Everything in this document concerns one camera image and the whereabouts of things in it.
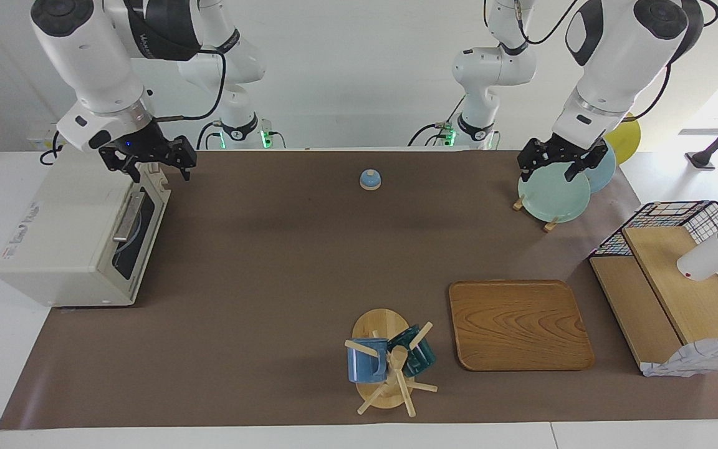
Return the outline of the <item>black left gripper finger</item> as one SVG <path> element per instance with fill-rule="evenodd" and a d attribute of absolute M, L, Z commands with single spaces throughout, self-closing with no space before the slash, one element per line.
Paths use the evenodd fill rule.
<path fill-rule="evenodd" d="M 544 145 L 536 137 L 528 140 L 524 148 L 517 156 L 517 164 L 520 168 L 520 179 L 528 182 L 535 170 L 545 166 Z"/>
<path fill-rule="evenodd" d="M 578 157 L 571 163 L 564 173 L 566 182 L 571 182 L 575 177 L 585 170 L 593 170 L 600 165 L 602 159 L 609 153 L 609 146 L 606 140 L 599 140 L 591 150 L 582 157 Z"/>

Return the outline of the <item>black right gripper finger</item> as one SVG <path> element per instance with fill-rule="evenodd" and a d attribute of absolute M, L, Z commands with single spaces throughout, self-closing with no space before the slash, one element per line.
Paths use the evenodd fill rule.
<path fill-rule="evenodd" d="M 197 153 L 187 137 L 171 141 L 171 166 L 179 170 L 185 181 L 190 181 L 191 170 L 197 166 Z"/>
<path fill-rule="evenodd" d="M 123 160 L 118 160 L 116 164 L 116 169 L 118 171 L 121 171 L 125 175 L 128 175 L 132 182 L 139 183 L 141 181 L 141 174 L 136 167 L 136 161 L 133 158 L 125 158 Z"/>

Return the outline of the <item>oven glass door with handle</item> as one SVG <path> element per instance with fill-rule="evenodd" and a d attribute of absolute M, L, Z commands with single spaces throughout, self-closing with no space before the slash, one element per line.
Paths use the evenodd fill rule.
<path fill-rule="evenodd" d="M 160 229 L 163 213 L 167 208 L 171 191 L 167 187 L 168 179 L 162 173 L 144 173 L 141 176 L 140 184 L 128 183 L 125 193 L 117 198 L 117 213 L 114 216 L 111 230 L 105 233 L 103 241 L 102 256 L 97 264 L 97 272 L 102 276 L 106 287 L 112 288 L 111 292 L 103 294 L 100 303 L 105 306 L 127 306 L 136 301 L 136 296 L 145 275 L 148 260 L 156 241 L 156 235 Z M 145 230 L 145 235 L 138 243 L 133 243 L 128 250 L 120 254 L 116 253 L 118 243 L 113 236 L 119 222 L 128 205 L 140 203 L 145 200 L 154 204 L 150 224 Z"/>

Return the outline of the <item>cream toaster oven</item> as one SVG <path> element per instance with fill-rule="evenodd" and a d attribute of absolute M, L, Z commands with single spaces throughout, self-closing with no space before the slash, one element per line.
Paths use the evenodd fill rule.
<path fill-rule="evenodd" d="M 138 170 L 164 174 L 157 163 Z M 128 183 L 96 153 L 61 151 L 3 247 L 0 279 L 46 307 L 109 307 L 97 264 Z"/>

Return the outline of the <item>light blue racked plate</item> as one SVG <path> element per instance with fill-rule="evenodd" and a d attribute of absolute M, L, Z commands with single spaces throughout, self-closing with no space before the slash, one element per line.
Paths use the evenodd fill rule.
<path fill-rule="evenodd" d="M 596 168 L 587 168 L 584 171 L 590 184 L 590 193 L 595 194 L 613 179 L 616 171 L 615 151 L 606 145 L 607 151 Z"/>

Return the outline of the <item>yellow plate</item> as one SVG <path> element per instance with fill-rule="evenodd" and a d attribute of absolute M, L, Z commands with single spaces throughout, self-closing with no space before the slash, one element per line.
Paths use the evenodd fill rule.
<path fill-rule="evenodd" d="M 618 126 L 604 135 L 606 143 L 615 153 L 616 164 L 622 165 L 630 159 L 641 142 L 641 127 L 638 120 L 627 117 Z"/>

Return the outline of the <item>mint green plate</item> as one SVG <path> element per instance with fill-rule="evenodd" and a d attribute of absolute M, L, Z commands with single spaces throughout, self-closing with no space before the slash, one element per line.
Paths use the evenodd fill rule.
<path fill-rule="evenodd" d="M 586 211 L 590 182 L 582 172 L 567 181 L 565 174 L 570 167 L 570 163 L 553 163 L 537 168 L 527 181 L 518 179 L 518 194 L 531 216 L 547 223 L 566 223 Z"/>

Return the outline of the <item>wooden plate rack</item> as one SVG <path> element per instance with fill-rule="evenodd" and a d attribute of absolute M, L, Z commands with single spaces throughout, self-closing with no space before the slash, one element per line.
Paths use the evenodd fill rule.
<path fill-rule="evenodd" d="M 513 210 L 515 210 L 515 212 L 519 212 L 519 211 L 524 210 L 524 200 L 525 200 L 525 198 L 526 198 L 525 195 L 520 195 L 519 198 L 516 199 L 515 203 L 514 203 L 513 205 L 511 205 L 511 208 L 512 208 Z M 545 233 L 551 232 L 551 231 L 556 227 L 556 225 L 558 224 L 558 220 L 559 220 L 559 217 L 558 217 L 558 216 L 553 217 L 553 219 L 552 219 L 551 221 L 546 222 L 546 224 L 544 225 L 544 227 L 542 227 L 542 231 L 545 232 Z"/>

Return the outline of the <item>white power strip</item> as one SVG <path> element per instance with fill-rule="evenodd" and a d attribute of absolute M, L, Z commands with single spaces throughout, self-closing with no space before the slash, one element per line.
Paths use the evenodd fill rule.
<path fill-rule="evenodd" d="M 51 151 L 55 133 L 57 133 L 55 123 L 31 125 L 26 139 L 33 151 Z"/>

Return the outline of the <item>brown wooden tray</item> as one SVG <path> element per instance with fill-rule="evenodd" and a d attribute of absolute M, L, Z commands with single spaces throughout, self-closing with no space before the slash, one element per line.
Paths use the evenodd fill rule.
<path fill-rule="evenodd" d="M 595 364 L 575 293 L 559 279 L 456 281 L 448 304 L 462 369 L 536 372 Z"/>

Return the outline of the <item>light wooden stepped box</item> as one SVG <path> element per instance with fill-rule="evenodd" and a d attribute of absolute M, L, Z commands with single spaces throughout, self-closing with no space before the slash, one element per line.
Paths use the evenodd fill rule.
<path fill-rule="evenodd" d="M 718 338 L 718 278 L 693 281 L 676 261 L 695 247 L 682 227 L 625 228 L 632 256 L 590 259 L 640 369 L 686 344 Z"/>

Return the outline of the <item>brown table mat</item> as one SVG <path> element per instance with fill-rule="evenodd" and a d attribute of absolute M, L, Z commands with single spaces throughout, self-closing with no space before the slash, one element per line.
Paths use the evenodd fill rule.
<path fill-rule="evenodd" d="M 515 151 L 202 152 L 172 190 L 136 303 L 51 310 L 0 429 L 406 422 L 356 413 L 347 350 L 359 316 L 434 327 L 421 423 L 718 418 L 718 372 L 644 377 L 586 257 L 638 208 L 618 174 L 551 233 L 513 212 Z M 360 187 L 377 170 L 378 190 Z M 468 372 L 448 288 L 561 279 L 595 364 Z"/>

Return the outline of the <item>wooden mug tree stand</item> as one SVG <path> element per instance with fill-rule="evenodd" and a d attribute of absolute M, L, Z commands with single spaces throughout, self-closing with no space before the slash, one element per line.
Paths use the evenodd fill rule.
<path fill-rule="evenodd" d="M 362 314 L 353 325 L 352 335 L 348 339 L 356 338 L 391 338 L 410 327 L 406 319 L 391 309 L 372 309 Z M 421 339 L 427 338 L 433 325 L 428 322 L 421 326 L 421 332 L 411 341 L 408 347 L 415 349 Z M 362 345 L 355 345 L 345 341 L 345 347 L 353 347 L 366 354 L 373 355 Z M 417 376 L 408 378 L 404 376 L 402 368 L 408 357 L 408 350 L 403 346 L 394 347 L 387 351 L 387 380 L 377 384 L 352 384 L 362 404 L 357 407 L 359 416 L 367 415 L 370 410 L 391 411 L 397 407 L 404 407 L 408 418 L 417 416 L 418 408 L 415 403 L 416 392 L 429 392 L 436 394 L 439 387 L 434 384 L 422 383 Z"/>

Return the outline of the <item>white grey patterned cloth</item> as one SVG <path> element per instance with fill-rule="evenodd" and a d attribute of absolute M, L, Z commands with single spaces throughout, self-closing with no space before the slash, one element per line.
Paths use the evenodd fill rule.
<path fill-rule="evenodd" d="M 709 374 L 718 370 L 718 338 L 701 339 L 678 349 L 664 363 L 640 363 L 644 376 Z"/>

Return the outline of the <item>blue mug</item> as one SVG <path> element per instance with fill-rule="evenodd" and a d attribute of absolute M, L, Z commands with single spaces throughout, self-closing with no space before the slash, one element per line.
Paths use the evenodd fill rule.
<path fill-rule="evenodd" d="M 373 355 L 353 347 L 347 349 L 348 380 L 354 384 L 377 384 L 387 380 L 387 345 L 384 338 L 348 339 L 355 345 L 366 347 Z"/>

